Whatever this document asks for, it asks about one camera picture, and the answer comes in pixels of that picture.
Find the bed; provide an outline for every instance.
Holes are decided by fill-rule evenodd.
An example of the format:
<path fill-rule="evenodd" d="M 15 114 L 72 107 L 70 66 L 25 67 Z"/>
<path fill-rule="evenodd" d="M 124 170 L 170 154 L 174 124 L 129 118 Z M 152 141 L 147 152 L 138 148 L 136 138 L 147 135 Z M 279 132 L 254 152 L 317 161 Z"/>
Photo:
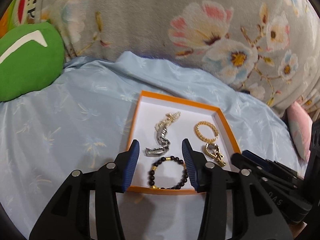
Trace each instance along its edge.
<path fill-rule="evenodd" d="M 116 62 L 77 57 L 49 87 L 0 103 L 0 202 L 26 239 L 71 171 L 97 170 L 125 150 L 141 90 L 220 107 L 241 150 L 304 174 L 307 164 L 298 158 L 284 122 L 212 75 L 131 52 Z M 199 231 L 204 197 L 129 192 L 118 196 L 118 205 L 127 240 L 191 240 Z M 94 238 L 93 211 L 91 222 Z"/>

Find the floral blanket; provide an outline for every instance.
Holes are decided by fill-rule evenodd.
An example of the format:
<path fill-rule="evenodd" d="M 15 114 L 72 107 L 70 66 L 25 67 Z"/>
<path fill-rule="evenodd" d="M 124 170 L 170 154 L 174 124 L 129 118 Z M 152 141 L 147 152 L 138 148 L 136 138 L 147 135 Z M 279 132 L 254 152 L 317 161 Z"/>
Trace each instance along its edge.
<path fill-rule="evenodd" d="M 282 116 L 320 112 L 319 18 L 308 0 L 37 0 L 66 58 L 125 51 L 201 68 Z"/>

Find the box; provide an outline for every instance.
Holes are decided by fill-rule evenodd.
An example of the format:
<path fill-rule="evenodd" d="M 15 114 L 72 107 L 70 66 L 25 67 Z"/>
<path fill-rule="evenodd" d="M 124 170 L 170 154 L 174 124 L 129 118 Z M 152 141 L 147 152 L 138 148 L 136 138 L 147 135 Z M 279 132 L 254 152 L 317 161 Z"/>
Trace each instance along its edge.
<path fill-rule="evenodd" d="M 181 112 L 181 116 L 167 128 L 168 132 L 165 136 L 171 143 L 169 152 L 160 157 L 147 157 L 144 153 L 146 147 L 159 147 L 156 141 L 155 124 L 165 118 L 165 114 L 175 113 L 177 111 Z M 209 121 L 216 126 L 219 136 L 215 143 L 220 147 L 220 152 L 224 155 L 223 160 L 227 163 L 223 169 L 238 172 L 238 168 L 231 164 L 230 157 L 233 153 L 240 153 L 240 149 L 227 120 L 218 107 L 187 99 L 142 91 L 132 120 L 127 146 L 129 148 L 134 139 L 140 143 L 140 155 L 131 186 L 128 190 L 139 193 L 163 195 L 196 194 L 189 179 L 180 190 L 152 189 L 148 185 L 148 172 L 151 169 L 152 163 L 161 157 L 173 155 L 183 159 L 181 143 L 185 138 L 189 140 L 193 150 L 203 152 L 203 147 L 206 143 L 201 141 L 194 133 L 194 126 L 199 121 Z M 199 130 L 208 138 L 214 137 L 212 130 L 207 126 L 201 125 Z M 208 161 L 213 161 L 206 155 L 205 157 Z M 165 188 L 177 185 L 181 180 L 182 171 L 183 167 L 176 162 L 166 161 L 162 163 L 155 171 L 155 185 Z"/>

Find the metal screw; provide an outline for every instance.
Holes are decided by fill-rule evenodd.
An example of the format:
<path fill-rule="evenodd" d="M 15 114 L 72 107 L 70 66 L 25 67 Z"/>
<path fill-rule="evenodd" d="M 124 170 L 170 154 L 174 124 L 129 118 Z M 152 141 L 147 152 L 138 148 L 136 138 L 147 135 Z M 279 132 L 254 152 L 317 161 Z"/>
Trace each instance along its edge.
<path fill-rule="evenodd" d="M 79 170 L 75 170 L 71 173 L 71 175 L 74 177 L 78 177 L 80 174 L 81 174 L 81 172 Z"/>
<path fill-rule="evenodd" d="M 116 167 L 116 164 L 114 162 L 111 162 L 111 163 L 107 163 L 106 165 L 107 169 L 114 169 Z"/>
<path fill-rule="evenodd" d="M 205 166 L 206 166 L 207 168 L 209 168 L 209 169 L 212 169 L 212 168 L 214 168 L 214 163 L 213 163 L 213 162 L 206 162 L 206 163 L 205 163 Z"/>
<path fill-rule="evenodd" d="M 247 169 L 243 169 L 241 170 L 241 174 L 244 176 L 248 176 L 250 174 L 250 171 L 248 171 Z"/>

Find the green pillow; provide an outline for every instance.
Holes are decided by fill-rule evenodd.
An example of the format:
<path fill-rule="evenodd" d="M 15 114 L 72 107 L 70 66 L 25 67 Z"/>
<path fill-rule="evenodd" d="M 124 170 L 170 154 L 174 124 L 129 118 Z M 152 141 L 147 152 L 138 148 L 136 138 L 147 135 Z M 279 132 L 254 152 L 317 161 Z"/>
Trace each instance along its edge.
<path fill-rule="evenodd" d="M 63 68 L 64 47 L 48 22 L 20 25 L 0 39 L 0 101 L 49 86 Z"/>

